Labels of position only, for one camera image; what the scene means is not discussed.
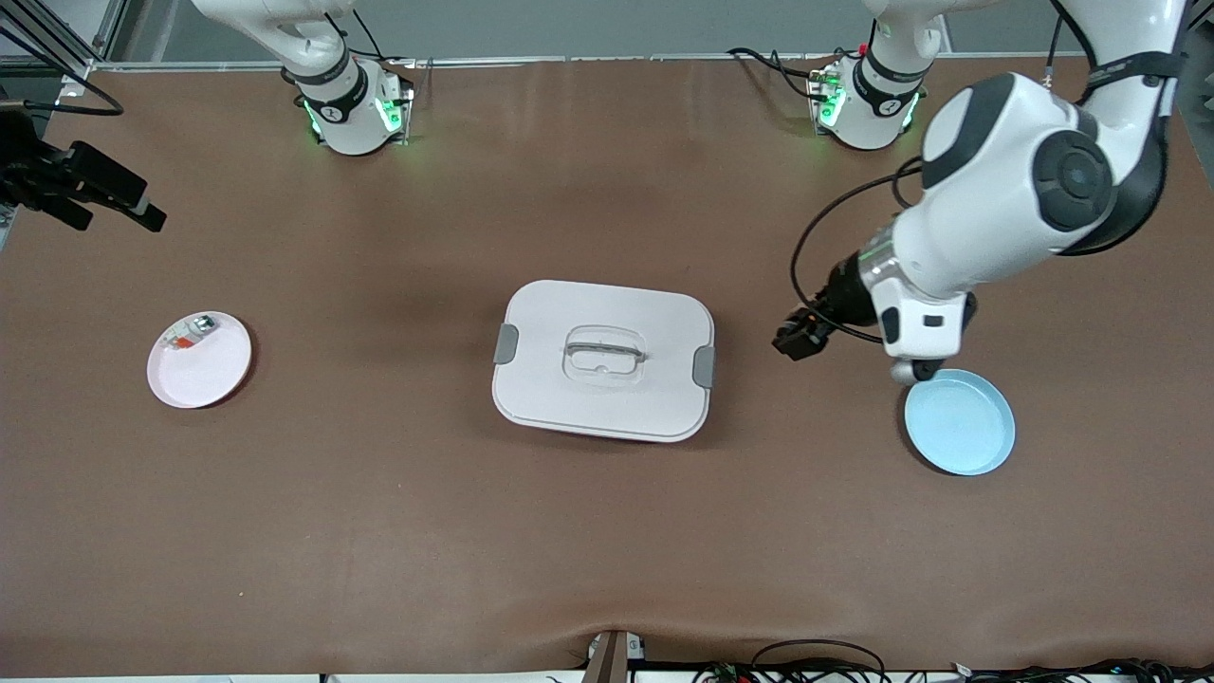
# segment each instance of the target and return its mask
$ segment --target wire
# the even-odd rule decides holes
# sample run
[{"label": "wire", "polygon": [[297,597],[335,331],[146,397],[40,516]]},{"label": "wire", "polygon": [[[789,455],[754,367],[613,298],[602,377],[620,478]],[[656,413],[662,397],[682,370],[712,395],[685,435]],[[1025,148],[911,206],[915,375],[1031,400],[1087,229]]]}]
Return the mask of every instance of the wire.
[{"label": "wire", "polygon": [[768,69],[783,70],[783,72],[788,73],[789,75],[795,75],[796,78],[810,78],[810,72],[802,72],[800,69],[790,69],[788,67],[781,68],[781,66],[777,64],[776,62],[772,62],[767,57],[764,57],[762,55],[760,55],[759,52],[755,52],[754,50],[751,50],[749,47],[734,47],[733,50],[727,51],[726,55],[733,55],[734,57],[737,57],[738,55],[745,55],[748,57],[753,57],[760,64],[767,67]]},{"label": "wire", "polygon": [[796,274],[796,266],[801,260],[801,251],[805,249],[805,241],[806,239],[810,238],[810,233],[813,232],[813,228],[816,228],[818,223],[822,222],[822,218],[827,217],[827,215],[830,214],[830,211],[838,209],[840,204],[845,203],[847,199],[851,199],[857,194],[868,192],[874,187],[880,187],[886,182],[894,182],[901,177],[906,177],[908,175],[914,175],[917,172],[923,171],[923,165],[919,165],[918,167],[909,167],[909,164],[903,164],[903,166],[906,166],[904,170],[900,167],[897,171],[891,172],[890,175],[883,175],[877,180],[870,180],[863,184],[853,187],[847,192],[844,192],[843,194],[836,197],[829,204],[827,204],[826,207],[818,211],[818,215],[813,216],[813,220],[811,220],[810,223],[805,226],[805,229],[801,232],[801,235],[796,239],[796,246],[793,247],[793,257],[790,258],[788,264],[788,274],[789,278],[793,280],[793,291],[796,292],[796,297],[801,301],[801,304],[811,309],[813,314],[818,317],[818,319],[838,329],[839,331],[855,336],[856,338],[863,338],[864,341],[870,341],[870,343],[873,345],[881,345],[883,343],[881,337],[875,336],[873,334],[868,334],[867,331],[861,331],[846,324],[838,323],[828,318],[827,315],[822,314],[822,311],[819,311],[818,307],[812,301],[810,301],[810,297],[805,295],[805,290],[801,289],[801,280],[800,277]]},{"label": "wire", "polygon": [[386,57],[384,56],[384,51],[379,49],[379,41],[375,40],[375,35],[371,34],[371,29],[367,28],[367,22],[363,21],[363,17],[358,13],[358,10],[350,10],[350,13],[354,16],[354,21],[358,22],[358,25],[363,27],[363,33],[367,34],[367,40],[371,41],[371,47],[375,50],[375,53],[379,56],[380,61],[382,62],[384,59],[386,59]]},{"label": "wire", "polygon": [[[1156,104],[1155,104],[1156,109],[1155,110],[1157,110],[1157,112],[1159,110],[1159,106],[1163,102],[1163,95],[1164,95],[1165,90],[1167,89],[1161,89],[1159,96],[1156,97]],[[1158,146],[1158,149],[1159,149],[1159,183],[1153,188],[1153,192],[1152,192],[1152,195],[1151,195],[1150,210],[1147,210],[1147,212],[1144,214],[1144,216],[1146,216],[1146,217],[1142,217],[1139,221],[1138,224],[1135,224],[1135,226],[1133,226],[1133,227],[1130,227],[1128,229],[1121,229],[1119,233],[1114,232],[1113,235],[1112,235],[1112,238],[1110,238],[1108,234],[1105,234],[1105,235],[1097,238],[1097,240],[1093,245],[1079,247],[1079,249],[1074,249],[1076,245],[1072,244],[1071,247],[1066,249],[1060,255],[1063,255],[1063,256],[1090,256],[1093,254],[1099,254],[1101,251],[1107,251],[1107,250],[1112,249],[1113,246],[1117,246],[1122,241],[1125,241],[1130,237],[1134,237],[1134,234],[1138,233],[1139,228],[1141,228],[1146,223],[1147,217],[1150,217],[1150,215],[1152,212],[1155,212],[1156,206],[1159,205],[1159,199],[1163,197],[1163,190],[1164,190],[1164,188],[1168,184],[1168,149],[1169,149],[1169,142],[1168,142],[1168,118],[1157,116],[1155,119],[1155,121],[1152,121],[1151,125],[1147,127],[1147,141],[1150,142],[1152,140],[1156,142],[1156,144]],[[1089,237],[1091,237],[1094,234],[1097,234],[1099,229],[1100,229],[1100,227],[1097,227],[1096,229],[1094,229],[1090,233],[1088,233]],[[1083,243],[1082,239],[1079,241],[1077,241],[1076,244],[1080,244],[1080,243]]]},{"label": "wire", "polygon": [[807,92],[807,91],[801,90],[800,87],[798,87],[796,84],[793,82],[792,73],[788,70],[788,68],[784,67],[784,62],[782,62],[779,59],[779,53],[776,52],[775,50],[771,51],[771,58],[772,58],[773,62],[776,62],[776,68],[779,69],[781,75],[784,76],[784,82],[787,82],[788,86],[793,89],[793,92],[796,92],[801,97],[805,97],[806,99],[810,99],[810,101],[813,101],[813,102],[826,102],[827,101],[827,98],[826,98],[824,95],[811,93],[811,92]]},{"label": "wire", "polygon": [[34,50],[33,46],[30,46],[24,40],[17,38],[11,30],[8,30],[2,25],[0,25],[0,35],[4,35],[5,38],[11,40],[15,45],[29,52],[29,55],[36,58],[39,62],[42,62],[44,64],[59,72],[67,78],[70,78],[72,80],[79,82],[81,86],[84,86],[85,90],[92,92],[97,97],[101,97],[107,104],[109,104],[108,109],[102,109],[98,107],[76,107],[74,104],[58,104],[53,102],[32,102],[29,99],[24,99],[22,104],[27,109],[41,110],[41,112],[62,112],[64,114],[84,114],[90,116],[117,116],[126,110],[123,108],[123,104],[119,103],[118,99],[110,97],[108,92],[89,82],[87,80],[80,78],[79,75],[75,74],[75,72],[69,69],[67,66],[59,63],[57,59],[53,59],[49,55],[44,55],[38,50]]},{"label": "wire", "polygon": [[1090,683],[1090,675],[1131,676],[1136,683],[1196,683],[1214,677],[1214,664],[1203,668],[1173,667],[1162,661],[1112,659],[1078,668],[1028,667],[1014,671],[975,671],[969,683]]},{"label": "wire", "polygon": [[[863,192],[863,189],[853,190],[853,192],[856,192],[856,194],[858,194],[860,192]],[[873,661],[877,662],[877,670],[875,671],[881,677],[881,679],[885,681],[886,683],[889,683],[889,681],[890,681],[889,676],[885,675],[885,661],[877,653],[874,653],[873,650],[869,650],[868,648],[864,648],[864,647],[861,647],[861,645],[856,645],[853,643],[847,643],[845,641],[830,641],[830,639],[824,639],[824,638],[799,638],[799,639],[795,639],[795,641],[782,641],[779,643],[772,643],[771,645],[761,648],[758,653],[755,653],[755,655],[753,658],[750,658],[750,667],[751,668],[756,667],[758,664],[759,664],[759,658],[761,658],[762,655],[765,655],[765,654],[767,654],[770,651],[779,650],[779,649],[783,649],[783,648],[792,648],[792,647],[796,647],[796,645],[829,645],[829,647],[833,647],[833,648],[846,648],[849,650],[856,650],[858,653],[863,653],[863,654],[868,655],[869,658],[872,658]],[[857,664],[852,664],[852,662],[846,662],[844,660],[833,660],[830,658],[810,658],[810,659],[794,660],[794,661],[787,662],[785,666],[788,666],[788,665],[801,665],[804,662],[811,662],[811,661],[835,661],[835,662],[844,662],[845,665],[852,666],[853,667],[852,671],[855,671],[855,670],[863,671],[866,668],[867,670],[872,670],[872,667],[864,667],[862,665],[857,665]]]},{"label": "wire", "polygon": [[910,201],[907,201],[906,197],[902,195],[902,189],[898,187],[898,180],[902,180],[903,177],[912,175],[913,172],[919,172],[923,170],[923,166],[919,166],[919,169],[910,171],[910,166],[913,166],[915,161],[923,161],[923,156],[914,155],[903,161],[902,165],[898,166],[898,170],[894,172],[894,175],[897,177],[895,177],[894,182],[890,184],[890,189],[894,192],[894,200],[897,201],[898,205],[902,206],[903,209],[909,209],[913,204],[910,204]]},{"label": "wire", "polygon": [[1050,52],[1045,56],[1045,68],[1054,68],[1054,53],[1059,50],[1059,36],[1062,35],[1062,15],[1059,15],[1059,21],[1054,23],[1054,38],[1050,39]]},{"label": "wire", "polygon": [[[385,57],[384,52],[380,50],[379,41],[375,40],[375,35],[371,34],[371,30],[369,28],[367,28],[367,22],[363,21],[363,17],[362,17],[362,15],[358,13],[358,10],[351,10],[350,12],[354,16],[354,19],[358,21],[358,25],[362,27],[363,33],[367,34],[367,39],[370,40],[371,47],[375,50],[374,52],[368,52],[365,50],[354,50],[353,47],[350,47],[350,52],[351,53],[358,55],[361,57],[371,57],[376,62],[391,62],[392,59],[407,59],[408,58],[408,57],[402,57],[399,55],[393,55],[391,57]],[[337,35],[340,35],[341,38],[350,36],[350,32],[342,30],[341,27],[337,25],[337,22],[335,22],[333,19],[333,16],[330,16],[328,12],[324,13],[324,18],[325,18],[325,21],[329,22],[329,25],[333,27],[333,30],[337,32]]]},{"label": "wire", "polygon": [[[699,671],[696,672],[696,676],[691,679],[691,683],[699,683],[699,679],[705,673],[710,673],[713,671],[713,666],[714,665],[711,665],[711,664],[708,664],[708,665],[703,666]],[[709,681],[714,681],[715,678],[716,678],[715,676],[709,677]]]},{"label": "wire", "polygon": [[1054,23],[1054,38],[1050,39],[1050,51],[1045,56],[1045,75],[1042,78],[1042,85],[1046,90],[1054,89],[1054,55],[1059,49],[1059,36],[1062,34],[1062,13],[1059,12],[1059,18]]}]

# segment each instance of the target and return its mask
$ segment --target black cable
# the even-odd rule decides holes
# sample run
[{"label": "black cable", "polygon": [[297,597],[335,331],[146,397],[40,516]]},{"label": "black cable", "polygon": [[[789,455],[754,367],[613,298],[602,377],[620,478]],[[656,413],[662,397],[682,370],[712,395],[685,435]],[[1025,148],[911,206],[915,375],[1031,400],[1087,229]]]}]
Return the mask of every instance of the black cable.
[{"label": "black cable", "polygon": [[[902,206],[903,209],[909,209],[913,204],[910,204],[910,201],[907,201],[906,197],[902,195],[902,188],[898,187],[898,180],[908,175],[912,175],[910,172],[907,171],[910,171],[910,166],[913,166],[915,161],[923,161],[923,156],[920,155],[910,156],[909,159],[903,161],[901,166],[898,166],[898,170],[894,171],[894,175],[897,177],[894,178],[890,189],[894,192],[894,200],[897,201],[898,205]],[[921,166],[914,172],[919,172],[920,170],[923,170]]]},{"label": "black cable", "polygon": [[[873,19],[873,25],[868,29],[868,42],[864,44],[866,50],[873,46],[873,40],[877,38],[877,19]],[[860,50],[844,50],[843,47],[834,49],[835,55],[843,55],[851,57],[852,59],[858,59],[863,57]]]},{"label": "black cable", "polygon": [[[873,184],[872,182],[869,182],[868,184],[870,184],[872,187],[877,187],[877,184],[880,184],[880,183]],[[853,197],[855,194],[860,194],[864,189],[870,189],[870,187],[864,187],[864,186],[861,186],[861,187],[863,187],[863,189],[857,188],[857,189],[853,189],[849,194],[851,194]],[[839,204],[841,204],[843,201],[846,201],[850,198],[851,197],[849,197],[847,194],[845,194],[841,200],[836,199],[835,201],[838,201]],[[753,658],[750,658],[750,668],[755,668],[758,666],[759,658],[761,658],[762,655],[765,655],[767,653],[771,653],[771,651],[775,651],[775,650],[779,650],[779,649],[783,649],[783,648],[793,648],[793,647],[798,647],[798,645],[829,645],[832,648],[845,648],[845,649],[849,649],[849,650],[856,650],[857,653],[863,653],[863,654],[868,655],[869,658],[872,658],[873,661],[877,662],[877,670],[880,672],[881,678],[884,681],[886,681],[886,682],[889,681],[889,677],[885,676],[885,661],[877,653],[874,653],[873,650],[869,650],[868,648],[864,648],[862,645],[856,645],[853,643],[847,643],[845,641],[830,641],[830,639],[826,639],[826,638],[798,638],[795,641],[781,641],[779,643],[772,643],[771,645],[767,645],[765,648],[760,648],[759,651],[755,653]],[[788,662],[788,664],[796,665],[796,664],[801,664],[801,662],[806,662],[806,661],[811,661],[811,660],[795,660],[795,661]]]},{"label": "black cable", "polygon": [[[817,227],[818,223],[822,222],[822,218],[827,217],[827,215],[830,211],[838,209],[840,204],[843,204],[844,201],[846,201],[847,199],[851,199],[852,197],[855,197],[857,194],[867,192],[867,190],[869,190],[869,189],[872,189],[874,187],[880,187],[881,184],[885,184],[886,182],[894,182],[895,180],[897,180],[900,177],[906,177],[908,175],[914,175],[917,172],[920,172],[921,170],[923,170],[923,166],[919,166],[919,167],[908,167],[904,171],[895,171],[895,172],[891,172],[890,175],[883,175],[881,177],[878,177],[877,180],[870,180],[870,181],[868,181],[868,182],[866,182],[866,183],[863,183],[861,186],[853,187],[853,188],[849,189],[847,192],[840,194],[839,197],[835,197],[834,200],[832,200],[829,204],[826,205],[826,207],[823,207],[821,211],[818,211],[818,215],[813,216],[813,220],[811,220],[810,223],[805,226],[805,229],[801,232],[801,235],[796,239],[796,246],[793,249],[793,257],[792,257],[792,260],[789,261],[789,264],[788,264],[788,273],[789,273],[789,278],[793,280],[793,291],[796,292],[796,297],[801,301],[801,304],[804,304],[806,308],[813,311],[813,314],[817,315],[818,319],[821,319],[822,321],[824,321],[824,323],[829,324],[830,326],[838,329],[839,331],[843,331],[845,334],[855,336],[856,338],[863,338],[864,341],[872,341],[873,345],[881,345],[883,343],[883,340],[881,340],[880,336],[875,336],[873,334],[868,334],[867,331],[861,331],[861,330],[858,330],[856,328],[852,328],[852,326],[849,326],[846,324],[841,324],[841,323],[834,321],[833,319],[830,319],[830,318],[826,317],[824,314],[822,314],[822,311],[819,311],[817,308],[817,306],[812,301],[810,301],[810,297],[805,295],[805,290],[801,289],[801,280],[800,280],[800,278],[796,274],[796,264],[798,264],[798,262],[801,258],[801,251],[805,249],[805,241],[806,241],[806,239],[810,238],[810,233],[813,232],[813,228]],[[829,642],[823,642],[823,644],[841,643],[841,642],[843,641],[829,641]],[[799,643],[799,642],[798,641],[788,641],[788,643]],[[765,651],[767,651],[767,650],[760,650],[760,654],[762,654]]]},{"label": "black cable", "polygon": [[[1156,98],[1156,104],[1155,106],[1156,106],[1156,110],[1157,112],[1159,110],[1159,104],[1163,102],[1163,91],[1164,90],[1167,90],[1167,89],[1161,89],[1159,96]],[[1155,212],[1156,206],[1159,205],[1159,200],[1163,198],[1163,190],[1168,186],[1168,147],[1169,147],[1169,143],[1168,143],[1168,120],[1169,119],[1170,119],[1170,116],[1168,116],[1168,118],[1158,118],[1157,116],[1151,123],[1151,125],[1147,127],[1147,138],[1148,140],[1153,138],[1156,141],[1156,143],[1159,146],[1159,184],[1156,186],[1155,193],[1152,194],[1152,205],[1151,205],[1150,210],[1146,214],[1147,216],[1150,216],[1151,214]],[[1141,222],[1139,222],[1131,229],[1123,230],[1121,234],[1118,234],[1116,238],[1111,239],[1110,241],[1106,241],[1106,243],[1102,243],[1102,244],[1097,244],[1095,246],[1088,246],[1085,249],[1079,249],[1079,250],[1076,250],[1076,251],[1067,250],[1067,251],[1063,251],[1061,255],[1063,255],[1063,256],[1090,256],[1093,254],[1100,254],[1101,251],[1107,251],[1107,250],[1112,249],[1113,246],[1117,246],[1122,241],[1125,241],[1130,237],[1134,237],[1134,234],[1138,233],[1139,228],[1141,228],[1145,223],[1146,223],[1146,218],[1144,218]]]},{"label": "black cable", "polygon": [[367,22],[364,22],[363,17],[358,15],[358,10],[350,10],[350,13],[354,16],[354,21],[358,22],[358,25],[363,27],[363,33],[367,34],[367,40],[371,41],[371,47],[375,50],[375,55],[379,56],[381,62],[385,61],[387,57],[385,57],[384,51],[379,49],[379,41],[375,40],[375,36],[371,34],[371,29],[367,28]]},{"label": "black cable", "polygon": [[[393,55],[391,57],[384,56],[384,52],[380,51],[379,41],[375,40],[375,36],[371,34],[370,29],[367,28],[367,23],[363,22],[363,17],[359,16],[358,10],[351,10],[351,13],[354,15],[356,19],[358,19],[358,25],[361,25],[363,28],[363,33],[367,34],[367,39],[371,41],[371,47],[375,49],[374,52],[368,52],[365,50],[354,50],[353,47],[350,47],[347,45],[347,47],[350,47],[350,52],[352,55],[358,55],[359,57],[371,57],[376,62],[391,62],[392,59],[407,59],[408,58],[408,57],[402,57],[399,55]],[[350,36],[350,32],[342,30],[341,27],[337,25],[337,22],[335,22],[333,19],[333,17],[328,12],[325,12],[324,18],[325,18],[325,21],[329,22],[329,25],[333,27],[333,30],[337,32],[337,35],[340,35],[341,38],[348,38]]]},{"label": "black cable", "polygon": [[1054,38],[1050,39],[1050,52],[1045,56],[1045,68],[1054,69],[1054,53],[1059,50],[1059,36],[1062,35],[1062,15],[1059,15],[1057,22],[1054,23]]},{"label": "black cable", "polygon": [[[299,86],[299,84],[295,82],[295,76],[291,75],[291,72],[287,70],[287,67],[283,67],[282,69],[279,69],[278,70],[278,75],[284,81],[287,81],[287,82],[289,82],[291,85],[295,85],[296,87]],[[296,92],[295,93],[295,98],[291,99],[291,104],[295,104],[296,107],[302,108],[304,107],[304,93],[302,92]]]},{"label": "black cable", "polygon": [[51,58],[49,55],[44,55],[44,53],[39,52],[38,50],[34,50],[33,46],[30,46],[24,40],[17,38],[11,30],[8,30],[7,28],[5,28],[2,25],[0,25],[0,35],[4,35],[5,38],[7,38],[8,40],[11,40],[15,45],[17,45],[22,50],[29,52],[29,55],[32,57],[36,58],[38,61],[40,61],[44,64],[51,67],[52,69],[57,70],[62,75],[66,75],[66,76],[70,78],[72,80],[79,82],[81,86],[84,86],[85,90],[87,90],[89,92],[92,92],[97,97],[101,97],[102,101],[104,101],[110,107],[108,109],[102,109],[102,108],[98,108],[98,107],[76,107],[74,104],[57,104],[57,103],[53,103],[53,102],[32,102],[29,99],[24,99],[22,102],[22,104],[27,109],[30,109],[30,110],[41,110],[41,112],[62,112],[64,114],[84,114],[84,115],[90,115],[90,116],[117,116],[117,115],[119,115],[119,114],[121,114],[123,112],[126,110],[126,109],[123,108],[123,104],[119,103],[118,99],[114,99],[113,97],[110,97],[108,92],[106,92],[104,90],[102,90],[102,89],[97,87],[96,85],[89,82],[87,80],[78,76],[75,74],[75,72],[73,72],[72,69],[69,69],[66,64],[59,63],[57,59]]},{"label": "black cable", "polygon": [[781,68],[781,66],[777,64],[776,62],[772,62],[767,57],[764,57],[762,55],[755,52],[749,47],[734,47],[733,50],[727,51],[726,55],[733,55],[734,57],[737,57],[738,55],[745,55],[748,57],[753,57],[755,61],[767,67],[768,69],[773,69],[777,72],[782,70],[788,73],[789,75],[795,75],[796,78],[810,78],[810,72],[802,72],[800,69],[790,69],[788,67]]},{"label": "black cable", "polygon": [[784,76],[784,82],[787,82],[788,86],[793,89],[793,92],[796,92],[801,97],[805,97],[806,99],[811,99],[813,102],[827,101],[824,95],[811,93],[798,87],[796,84],[793,82],[792,72],[789,72],[788,68],[784,67],[784,62],[779,59],[779,53],[776,52],[775,50],[771,51],[771,58],[773,62],[776,62],[776,68],[779,69],[779,73]]},{"label": "black cable", "polygon": [[[783,664],[759,665],[759,659],[773,650],[796,645],[830,645],[852,649],[873,659],[875,666],[852,662],[836,658],[804,658]],[[817,683],[829,676],[840,676],[849,683],[868,683],[866,675],[875,675],[884,683],[892,683],[885,671],[885,662],[875,653],[841,641],[784,641],[775,643],[755,653],[749,664],[731,662],[629,662],[629,671],[686,671],[698,667],[693,683]],[[1187,668],[1169,666],[1156,660],[1104,660],[1076,668],[1045,668],[1039,666],[1021,670],[974,671],[965,678],[966,683],[1091,683],[1090,675],[1131,676],[1135,683],[1197,683],[1214,679],[1214,664],[1206,667]],[[927,683],[926,671],[912,671],[901,683]]]}]

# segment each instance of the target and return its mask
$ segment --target brown tablecloth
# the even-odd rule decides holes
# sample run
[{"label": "brown tablecloth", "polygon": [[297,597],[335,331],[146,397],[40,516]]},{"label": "brown tablecloth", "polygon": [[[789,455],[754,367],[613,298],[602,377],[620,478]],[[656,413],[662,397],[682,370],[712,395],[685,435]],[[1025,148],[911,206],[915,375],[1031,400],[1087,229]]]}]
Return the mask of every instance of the brown tablecloth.
[{"label": "brown tablecloth", "polygon": [[[924,114],[1009,68],[1040,62],[941,62]],[[314,146],[273,73],[103,74],[126,115],[56,116],[169,223],[27,211],[0,257],[0,673],[565,667],[607,627],[651,658],[790,637],[895,667],[1212,658],[1214,197],[1179,121],[1140,235],[978,291],[952,365],[1004,392],[1017,443],[961,479],[904,445],[879,349],[768,347],[798,232],[921,124],[847,150],[736,63],[420,80],[412,143],[365,158]],[[895,209],[840,209],[806,284]],[[499,416],[498,324],[539,278],[702,300],[704,429],[636,445]],[[205,308],[255,331],[254,377],[169,409],[148,349]]]}]

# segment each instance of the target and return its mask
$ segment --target small object on plate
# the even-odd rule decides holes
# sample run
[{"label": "small object on plate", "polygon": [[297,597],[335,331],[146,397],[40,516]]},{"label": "small object on plate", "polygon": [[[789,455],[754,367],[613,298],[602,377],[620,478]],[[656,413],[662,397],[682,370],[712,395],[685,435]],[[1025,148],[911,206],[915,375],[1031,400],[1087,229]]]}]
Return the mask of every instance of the small object on plate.
[{"label": "small object on plate", "polygon": [[189,349],[208,334],[215,331],[216,326],[219,323],[208,314],[198,315],[194,319],[180,319],[169,328],[169,331],[160,340],[170,349]]},{"label": "small object on plate", "polygon": [[544,279],[498,331],[493,402],[516,425],[682,442],[708,417],[713,315],[685,294]]},{"label": "small object on plate", "polygon": [[952,474],[986,474],[1008,460],[1016,443],[1008,400],[964,370],[942,370],[912,387],[903,416],[915,449]]},{"label": "small object on plate", "polygon": [[[174,337],[189,345],[170,343]],[[203,311],[172,323],[157,338],[148,355],[148,387],[169,406],[202,409],[232,394],[251,364],[253,337],[244,324],[227,313]]]}]

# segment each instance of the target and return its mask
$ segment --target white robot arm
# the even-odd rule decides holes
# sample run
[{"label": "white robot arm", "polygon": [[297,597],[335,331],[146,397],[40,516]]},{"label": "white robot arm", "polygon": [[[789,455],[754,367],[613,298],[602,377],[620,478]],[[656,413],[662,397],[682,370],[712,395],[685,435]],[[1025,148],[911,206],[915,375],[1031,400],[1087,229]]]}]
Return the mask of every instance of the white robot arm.
[{"label": "white robot arm", "polygon": [[325,16],[354,0],[193,0],[208,18],[248,35],[283,62],[317,135],[342,154],[367,154],[404,135],[413,90],[350,53]]},{"label": "white robot arm", "polygon": [[811,84],[818,127],[857,149],[894,142],[910,123],[924,75],[944,42],[944,13],[1003,0],[863,0],[875,22],[863,55],[844,55]]},{"label": "white robot arm", "polygon": [[1078,104],[1003,74],[951,99],[923,142],[924,197],[832,273],[777,334],[822,351],[843,324],[880,325],[896,381],[960,351],[971,290],[1051,255],[1111,247],[1163,189],[1185,0],[1057,0],[1093,61]]}]

